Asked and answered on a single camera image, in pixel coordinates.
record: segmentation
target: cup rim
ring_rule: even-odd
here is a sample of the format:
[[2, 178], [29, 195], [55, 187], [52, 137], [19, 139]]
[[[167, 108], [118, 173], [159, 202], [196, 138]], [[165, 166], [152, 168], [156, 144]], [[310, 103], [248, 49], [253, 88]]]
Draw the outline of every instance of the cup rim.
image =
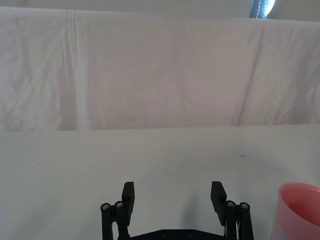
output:
[[314, 223], [312, 223], [312, 222], [304, 219], [302, 216], [300, 216], [300, 215], [298, 215], [297, 213], [295, 213], [295, 211], [293, 211], [293, 210], [287, 205], [287, 203], [285, 202], [285, 200], [283, 199], [283, 197], [282, 197], [282, 195], [281, 195], [281, 191], [282, 191], [285, 187], [287, 187], [287, 186], [289, 186], [289, 185], [296, 185], [296, 184], [304, 185], [305, 187], [309, 187], [309, 188], [313, 188], [313, 189], [317, 189], [317, 190], [319, 190], [319, 192], [320, 192], [320, 188], [319, 188], [319, 187], [314, 186], [314, 185], [311, 185], [311, 184], [308, 184], [308, 183], [304, 183], [304, 182], [287, 182], [287, 183], [283, 184], [281, 187], [279, 187], [279, 189], [278, 189], [278, 197], [279, 197], [279, 199], [281, 199], [281, 200], [283, 201], [283, 203], [284, 203], [284, 205], [285, 205], [285, 208], [286, 208], [291, 214], [293, 214], [294, 216], [298, 217], [302, 222], [304, 222], [304, 223], [306, 223], [306, 224], [308, 224], [308, 225], [311, 225], [312, 227], [314, 227], [315, 229], [317, 229], [318, 231], [320, 231], [320, 226], [318, 226], [318, 225], [316, 225], [316, 224], [314, 224]]

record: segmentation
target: white table surface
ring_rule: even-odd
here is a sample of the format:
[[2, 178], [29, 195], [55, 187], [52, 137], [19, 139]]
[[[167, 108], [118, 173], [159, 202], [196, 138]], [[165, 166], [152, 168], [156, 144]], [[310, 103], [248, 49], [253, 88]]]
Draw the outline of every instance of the white table surface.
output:
[[319, 159], [320, 125], [1, 133], [0, 239], [101, 240], [100, 205], [120, 200], [126, 181], [132, 236], [222, 235], [210, 200], [221, 181], [229, 200], [251, 205], [255, 239], [267, 240], [279, 186], [320, 186]]

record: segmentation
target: window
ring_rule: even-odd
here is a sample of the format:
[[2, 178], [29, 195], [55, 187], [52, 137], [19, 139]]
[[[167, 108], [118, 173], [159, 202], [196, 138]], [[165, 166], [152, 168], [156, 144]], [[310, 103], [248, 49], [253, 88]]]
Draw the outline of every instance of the window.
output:
[[276, 0], [253, 0], [250, 18], [265, 19], [274, 7]]

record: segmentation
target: pink cup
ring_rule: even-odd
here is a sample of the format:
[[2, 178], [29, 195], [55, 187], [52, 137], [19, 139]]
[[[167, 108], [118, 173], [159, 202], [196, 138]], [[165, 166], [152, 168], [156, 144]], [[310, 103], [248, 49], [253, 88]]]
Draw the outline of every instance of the pink cup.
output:
[[278, 197], [271, 240], [320, 240], [320, 188], [286, 183]]

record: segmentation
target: white tablecloth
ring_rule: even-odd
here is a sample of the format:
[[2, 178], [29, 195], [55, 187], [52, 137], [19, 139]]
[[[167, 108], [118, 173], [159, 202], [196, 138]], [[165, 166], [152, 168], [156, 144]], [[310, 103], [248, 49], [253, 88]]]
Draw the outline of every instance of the white tablecloth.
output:
[[[320, 186], [320, 125], [0, 134], [1, 240], [101, 240], [100, 205], [135, 183], [131, 236], [160, 229], [222, 235], [212, 181], [251, 206], [269, 240], [278, 188]], [[114, 239], [117, 239], [114, 225]]]
[[0, 8], [0, 130], [320, 123], [320, 23]]

